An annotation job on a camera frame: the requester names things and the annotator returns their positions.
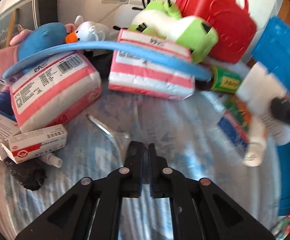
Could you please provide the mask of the small white ointment tube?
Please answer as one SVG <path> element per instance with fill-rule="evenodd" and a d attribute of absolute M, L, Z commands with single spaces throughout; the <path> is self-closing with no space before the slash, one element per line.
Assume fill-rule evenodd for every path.
<path fill-rule="evenodd" d="M 41 161 L 47 165 L 54 166 L 56 168 L 61 168 L 63 161 L 57 157 L 54 153 L 47 153 L 39 157 Z"/>

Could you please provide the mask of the small blue-shirt pig plush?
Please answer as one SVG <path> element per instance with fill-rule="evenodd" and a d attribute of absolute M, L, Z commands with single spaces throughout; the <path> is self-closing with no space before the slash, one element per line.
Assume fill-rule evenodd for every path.
<path fill-rule="evenodd" d="M 11 39 L 9 47 L 0 49 L 0 83 L 12 85 L 15 78 L 3 78 L 5 71 L 28 56 L 64 44 L 66 36 L 75 29 L 73 23 L 53 22 L 41 25 L 35 30 L 22 30 Z"/>

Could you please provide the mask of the green frog plush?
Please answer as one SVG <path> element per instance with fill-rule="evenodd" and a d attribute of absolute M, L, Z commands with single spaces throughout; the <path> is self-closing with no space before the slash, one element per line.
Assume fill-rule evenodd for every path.
<path fill-rule="evenodd" d="M 218 42 L 218 33 L 212 25 L 198 16 L 182 16 L 171 0 L 148 3 L 128 29 L 188 48 L 195 63 L 202 62 Z"/>

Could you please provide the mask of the blue red blister pack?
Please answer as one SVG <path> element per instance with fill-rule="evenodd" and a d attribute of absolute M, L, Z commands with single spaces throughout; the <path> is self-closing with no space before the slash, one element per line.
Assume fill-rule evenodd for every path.
<path fill-rule="evenodd" d="M 234 145 L 239 156 L 243 159 L 248 147 L 248 137 L 243 129 L 240 126 L 231 124 L 230 120 L 225 116 L 219 120 L 218 126 Z"/>

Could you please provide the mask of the clear plastic floss box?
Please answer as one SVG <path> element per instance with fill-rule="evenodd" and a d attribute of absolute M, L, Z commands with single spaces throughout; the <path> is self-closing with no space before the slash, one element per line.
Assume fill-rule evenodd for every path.
<path fill-rule="evenodd" d="M 290 142 L 290 125 L 274 119 L 270 112 L 274 98 L 290 101 L 290 93 L 281 81 L 260 62 L 256 62 L 236 91 L 236 96 L 244 102 L 252 115 L 259 117 L 266 129 L 282 146 Z"/>

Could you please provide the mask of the dark bottle green label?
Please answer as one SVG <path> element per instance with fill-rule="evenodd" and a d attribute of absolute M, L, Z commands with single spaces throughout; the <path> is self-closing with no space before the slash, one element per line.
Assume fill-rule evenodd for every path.
<path fill-rule="evenodd" d="M 207 82 L 207 90 L 234 94 L 242 83 L 241 77 L 229 70 L 211 66 L 212 78 Z"/>

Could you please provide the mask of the black gift box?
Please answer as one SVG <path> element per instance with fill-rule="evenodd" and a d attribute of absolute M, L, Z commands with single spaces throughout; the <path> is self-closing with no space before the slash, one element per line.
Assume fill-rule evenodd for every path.
<path fill-rule="evenodd" d="M 24 29 L 58 21 L 58 0 L 21 0 L 0 14 L 0 49 Z"/>

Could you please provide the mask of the green white flat box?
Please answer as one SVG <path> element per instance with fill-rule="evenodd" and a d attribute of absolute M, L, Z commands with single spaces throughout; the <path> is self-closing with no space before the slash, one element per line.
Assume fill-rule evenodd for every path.
<path fill-rule="evenodd" d="M 224 101 L 224 106 L 231 113 L 231 115 L 238 122 L 238 124 L 242 127 L 242 129 L 245 132 L 248 132 L 252 115 L 248 111 L 245 103 L 240 101 L 235 95 L 230 95 Z"/>

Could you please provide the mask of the pink striped tissue pack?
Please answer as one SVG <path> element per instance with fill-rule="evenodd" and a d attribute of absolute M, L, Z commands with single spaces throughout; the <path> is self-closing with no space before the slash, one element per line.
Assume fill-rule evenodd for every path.
<path fill-rule="evenodd" d="M 192 62 L 189 49 L 158 37 L 121 30 L 118 43 L 139 46 Z M 168 100 L 183 100 L 194 94 L 194 77 L 152 63 L 123 51 L 114 51 L 108 88 L 121 92 L 142 94 Z"/>

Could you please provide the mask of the black crumpled bag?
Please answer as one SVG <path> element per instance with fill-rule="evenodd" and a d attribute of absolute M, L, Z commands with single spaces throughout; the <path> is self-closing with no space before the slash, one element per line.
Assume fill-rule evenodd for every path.
<path fill-rule="evenodd" d="M 12 159 L 6 158 L 3 162 L 15 181 L 27 190 L 37 191 L 47 178 L 44 164 L 39 159 L 16 164 Z"/>

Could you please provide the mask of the white goose plush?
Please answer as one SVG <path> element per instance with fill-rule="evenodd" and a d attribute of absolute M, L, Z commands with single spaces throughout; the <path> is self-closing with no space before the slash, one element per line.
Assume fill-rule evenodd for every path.
<path fill-rule="evenodd" d="M 66 43 L 88 41 L 110 41 L 114 37 L 112 31 L 101 23 L 84 21 L 81 15 L 77 16 L 71 30 L 65 37 Z"/>

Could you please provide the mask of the red plastic carry case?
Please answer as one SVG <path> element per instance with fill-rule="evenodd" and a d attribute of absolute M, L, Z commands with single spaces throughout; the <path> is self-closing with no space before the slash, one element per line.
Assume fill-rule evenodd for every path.
<path fill-rule="evenodd" d="M 210 56 L 220 61 L 237 63 L 257 30 L 248 0 L 176 0 L 176 5 L 184 17 L 198 16 L 216 29 L 219 40 Z"/>

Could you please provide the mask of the red white medicine box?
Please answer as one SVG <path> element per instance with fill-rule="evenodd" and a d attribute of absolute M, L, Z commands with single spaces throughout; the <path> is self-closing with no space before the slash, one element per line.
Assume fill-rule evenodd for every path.
<path fill-rule="evenodd" d="M 14 163 L 20 164 L 64 148 L 67 135 L 63 125 L 55 125 L 10 137 L 2 147 Z"/>

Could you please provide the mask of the blue plastic storage crate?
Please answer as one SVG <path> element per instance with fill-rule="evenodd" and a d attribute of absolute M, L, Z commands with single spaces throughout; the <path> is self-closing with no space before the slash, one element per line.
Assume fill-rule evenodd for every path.
<path fill-rule="evenodd" d="M 277 16 L 269 19 L 252 51 L 253 58 L 266 66 L 290 93 L 290 27 Z M 276 95 L 270 100 L 274 120 L 290 125 L 290 102 Z M 290 142 L 278 147 L 282 193 L 279 216 L 290 215 Z"/>

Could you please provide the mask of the white bottle orange label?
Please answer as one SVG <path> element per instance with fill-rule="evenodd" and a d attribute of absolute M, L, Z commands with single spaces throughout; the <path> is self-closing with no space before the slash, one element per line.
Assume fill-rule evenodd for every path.
<path fill-rule="evenodd" d="M 267 148 L 267 130 L 263 122 L 253 116 L 248 131 L 248 146 L 243 157 L 243 164 L 249 167 L 261 165 Z"/>

